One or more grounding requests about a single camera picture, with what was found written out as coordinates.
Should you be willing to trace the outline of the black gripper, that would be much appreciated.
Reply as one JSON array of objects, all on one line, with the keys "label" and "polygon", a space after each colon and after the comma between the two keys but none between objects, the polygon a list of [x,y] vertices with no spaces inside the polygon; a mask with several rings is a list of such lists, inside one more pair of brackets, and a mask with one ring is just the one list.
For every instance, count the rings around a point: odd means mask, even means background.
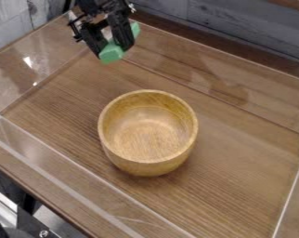
[{"label": "black gripper", "polygon": [[[79,8],[91,17],[99,14],[107,15],[115,43],[124,51],[128,51],[134,44],[132,26],[130,15],[135,12],[134,4],[130,0],[78,0]],[[83,23],[80,35],[96,56],[108,45],[103,29],[108,27],[107,23]]]}]

